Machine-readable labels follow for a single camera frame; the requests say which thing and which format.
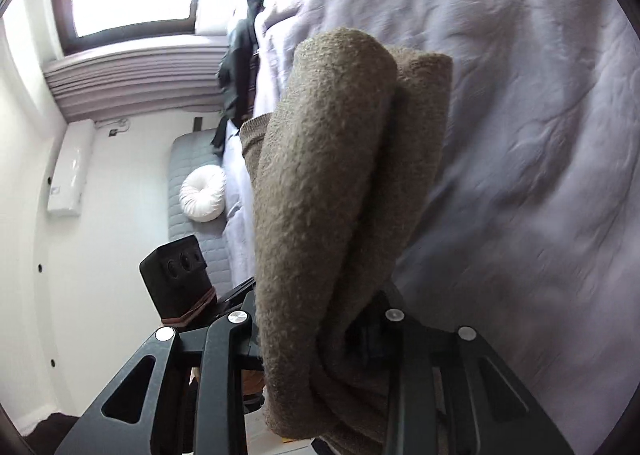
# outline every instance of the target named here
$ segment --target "air conditioner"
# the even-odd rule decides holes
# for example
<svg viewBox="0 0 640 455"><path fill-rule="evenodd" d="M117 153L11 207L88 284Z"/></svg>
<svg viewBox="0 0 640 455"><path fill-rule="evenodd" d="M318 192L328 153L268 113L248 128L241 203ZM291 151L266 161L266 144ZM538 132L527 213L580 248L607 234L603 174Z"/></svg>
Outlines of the air conditioner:
<svg viewBox="0 0 640 455"><path fill-rule="evenodd" d="M91 120L74 122L66 127L49 190L47 210L52 215L80 214L80 201L94 148L94 137L95 126Z"/></svg>

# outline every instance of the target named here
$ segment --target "gray pleated curtain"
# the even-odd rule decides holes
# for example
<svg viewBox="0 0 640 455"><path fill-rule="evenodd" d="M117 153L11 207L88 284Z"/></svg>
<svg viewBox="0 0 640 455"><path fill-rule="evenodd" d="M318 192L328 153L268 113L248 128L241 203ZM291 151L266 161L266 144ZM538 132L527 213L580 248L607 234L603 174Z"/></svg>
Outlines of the gray pleated curtain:
<svg viewBox="0 0 640 455"><path fill-rule="evenodd" d="M163 36L108 45L44 66L69 122L162 109L219 111L216 73L226 36Z"/></svg>

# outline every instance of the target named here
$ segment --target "wrinkled lavender blanket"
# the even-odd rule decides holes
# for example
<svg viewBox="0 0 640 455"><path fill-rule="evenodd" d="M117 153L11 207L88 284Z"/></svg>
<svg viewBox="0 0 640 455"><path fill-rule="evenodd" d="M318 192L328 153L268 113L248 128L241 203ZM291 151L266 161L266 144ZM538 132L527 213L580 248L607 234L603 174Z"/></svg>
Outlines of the wrinkled lavender blanket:
<svg viewBox="0 0 640 455"><path fill-rule="evenodd" d="M395 282L475 326L577 455L640 382L640 45L615 0L266 0L255 114L339 26L454 58L440 180Z"/></svg>

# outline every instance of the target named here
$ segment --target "brown sweater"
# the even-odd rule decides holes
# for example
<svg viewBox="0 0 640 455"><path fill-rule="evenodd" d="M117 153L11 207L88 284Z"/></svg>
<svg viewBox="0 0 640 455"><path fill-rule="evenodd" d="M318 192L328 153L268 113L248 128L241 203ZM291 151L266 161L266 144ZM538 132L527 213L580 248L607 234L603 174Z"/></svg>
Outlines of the brown sweater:
<svg viewBox="0 0 640 455"><path fill-rule="evenodd" d="M338 29L296 49L284 98L240 136L254 185L270 428L379 454L387 376L344 333L389 279L433 181L451 60Z"/></svg>

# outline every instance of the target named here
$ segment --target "fuzzy brown fabric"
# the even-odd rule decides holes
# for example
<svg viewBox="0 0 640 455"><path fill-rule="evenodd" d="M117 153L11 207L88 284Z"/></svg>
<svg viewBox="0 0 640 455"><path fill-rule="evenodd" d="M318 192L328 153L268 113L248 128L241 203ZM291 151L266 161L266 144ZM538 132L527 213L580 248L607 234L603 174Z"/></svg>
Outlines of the fuzzy brown fabric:
<svg viewBox="0 0 640 455"><path fill-rule="evenodd" d="M364 372L344 333L414 229L440 158L450 79L446 56L386 50L339 29L298 46L276 112L241 128L266 418L277 434L380 453L388 376Z"/></svg>

